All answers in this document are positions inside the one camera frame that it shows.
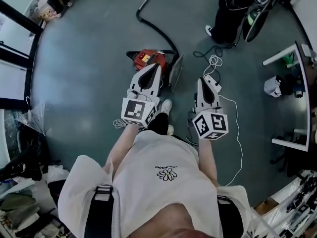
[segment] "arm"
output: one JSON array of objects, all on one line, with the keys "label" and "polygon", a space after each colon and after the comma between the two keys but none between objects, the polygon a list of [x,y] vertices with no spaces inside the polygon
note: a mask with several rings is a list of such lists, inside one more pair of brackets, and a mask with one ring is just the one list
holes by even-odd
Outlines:
[{"label": "arm", "polygon": [[216,187],[219,186],[217,181],[217,168],[214,162],[210,140],[199,139],[198,167]]},{"label": "arm", "polygon": [[110,162],[112,161],[112,164],[113,164],[112,177],[114,177],[114,174],[117,171],[122,160],[131,149],[134,139],[136,135],[138,134],[138,132],[139,132],[138,126],[134,126],[131,124],[127,125],[127,127],[124,129],[123,133],[119,137],[118,141],[115,143],[115,145],[111,149],[109,156],[107,158],[106,165],[103,167],[103,169],[107,173],[109,173],[109,169],[111,166]]}]

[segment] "white sneaker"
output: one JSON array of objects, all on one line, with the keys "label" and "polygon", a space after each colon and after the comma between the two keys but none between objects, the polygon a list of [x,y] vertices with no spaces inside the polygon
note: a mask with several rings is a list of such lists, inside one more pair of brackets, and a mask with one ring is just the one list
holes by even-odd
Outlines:
[{"label": "white sneaker", "polygon": [[211,37],[212,27],[207,25],[207,26],[205,26],[205,30],[206,30],[206,33]]},{"label": "white sneaker", "polygon": [[167,136],[172,136],[173,134],[174,134],[174,126],[169,124],[167,129]]},{"label": "white sneaker", "polygon": [[172,101],[167,99],[162,103],[160,112],[169,115],[169,112],[172,109],[172,106],[173,106]]}]

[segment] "white table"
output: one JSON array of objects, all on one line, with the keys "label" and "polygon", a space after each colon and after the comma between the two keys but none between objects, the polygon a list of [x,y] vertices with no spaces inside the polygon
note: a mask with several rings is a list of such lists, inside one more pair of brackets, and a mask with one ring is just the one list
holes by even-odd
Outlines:
[{"label": "white table", "polygon": [[283,51],[272,56],[271,58],[265,60],[263,62],[263,65],[266,66],[272,62],[275,62],[275,61],[281,59],[282,57],[284,57],[290,53],[294,53],[296,55],[298,64],[301,67],[301,71],[302,71],[302,75],[303,75],[303,82],[304,82],[304,86],[305,86],[305,95],[304,96],[306,98],[306,104],[307,104],[307,129],[306,130],[295,129],[294,132],[307,135],[307,139],[306,139],[305,145],[301,145],[301,144],[297,144],[297,143],[293,143],[293,142],[289,142],[289,141],[285,141],[285,140],[281,140],[281,139],[277,139],[277,138],[273,138],[272,143],[308,152],[311,133],[312,133],[312,107],[311,107],[311,102],[310,102],[309,86],[313,84],[312,80],[314,80],[314,74],[316,73],[316,70],[313,69],[309,65],[309,59],[307,57],[305,57],[304,52],[303,52],[303,45],[299,46],[297,43],[284,49]]}]

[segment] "chair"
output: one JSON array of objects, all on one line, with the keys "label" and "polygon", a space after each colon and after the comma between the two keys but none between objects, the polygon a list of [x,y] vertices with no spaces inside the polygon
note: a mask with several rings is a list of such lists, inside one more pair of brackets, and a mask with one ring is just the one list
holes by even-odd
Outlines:
[{"label": "chair", "polygon": [[[306,135],[300,135],[294,143],[305,144]],[[283,172],[286,169],[286,174],[288,177],[297,176],[304,183],[308,177],[303,177],[300,175],[301,170],[312,170],[317,171],[317,145],[312,144],[308,152],[300,151],[297,149],[285,147],[284,153],[278,157],[276,160],[271,160],[271,164],[277,164],[284,159],[283,167],[279,169],[279,172]]]}]

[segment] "door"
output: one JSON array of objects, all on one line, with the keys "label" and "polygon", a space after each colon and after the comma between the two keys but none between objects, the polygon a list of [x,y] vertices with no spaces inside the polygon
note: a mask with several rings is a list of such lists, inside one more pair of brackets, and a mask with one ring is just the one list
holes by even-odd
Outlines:
[{"label": "door", "polygon": [[35,0],[0,0],[0,109],[28,109],[42,28],[25,16]]}]

